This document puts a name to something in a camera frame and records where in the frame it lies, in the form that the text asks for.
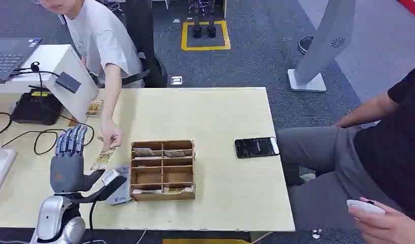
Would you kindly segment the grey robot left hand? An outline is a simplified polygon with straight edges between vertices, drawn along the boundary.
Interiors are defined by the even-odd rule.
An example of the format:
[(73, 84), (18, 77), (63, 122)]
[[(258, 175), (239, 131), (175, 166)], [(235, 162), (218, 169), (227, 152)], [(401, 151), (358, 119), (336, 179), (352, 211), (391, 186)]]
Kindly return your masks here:
[(87, 192), (104, 174), (104, 169), (84, 174), (84, 139), (87, 126), (69, 128), (57, 139), (50, 163), (50, 184), (56, 194)]

